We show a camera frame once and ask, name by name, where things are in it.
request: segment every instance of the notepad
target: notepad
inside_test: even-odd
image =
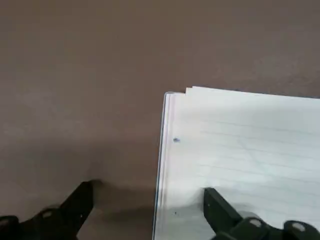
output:
[[[154,240],[209,240],[203,190],[320,229],[320,99],[187,88],[164,97]]]

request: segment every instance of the black bracket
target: black bracket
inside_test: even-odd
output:
[[[216,233],[214,240],[320,240],[316,228],[301,221],[286,221],[283,229],[258,217],[243,218],[214,188],[204,189],[203,213]]]
[[[93,209],[93,196],[93,181],[85,181],[58,208],[47,208],[24,222],[16,216],[2,216],[0,239],[76,240]]]

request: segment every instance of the brown table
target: brown table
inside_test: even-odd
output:
[[[319,7],[1,2],[0,213],[24,220],[102,179],[79,238],[150,240],[164,92],[319,96]]]

